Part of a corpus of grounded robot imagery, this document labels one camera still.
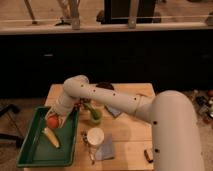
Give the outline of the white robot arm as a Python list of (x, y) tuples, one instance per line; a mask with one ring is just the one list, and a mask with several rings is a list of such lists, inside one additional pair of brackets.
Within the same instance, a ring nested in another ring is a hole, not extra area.
[(99, 88), (84, 75), (64, 81), (62, 92), (47, 112), (68, 119), (82, 98), (92, 99), (151, 125), (154, 171), (205, 171), (197, 117), (187, 96), (167, 90), (153, 98)]

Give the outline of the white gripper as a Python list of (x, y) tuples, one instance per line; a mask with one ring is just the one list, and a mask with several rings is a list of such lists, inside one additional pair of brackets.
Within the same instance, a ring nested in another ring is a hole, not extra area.
[(48, 112), (45, 115), (45, 121), (50, 117), (56, 115), (59, 119), (59, 127), (62, 128), (65, 122), (67, 121), (68, 117), (71, 115), (71, 112), (68, 113), (62, 113), (56, 112), (53, 108), (50, 108)]

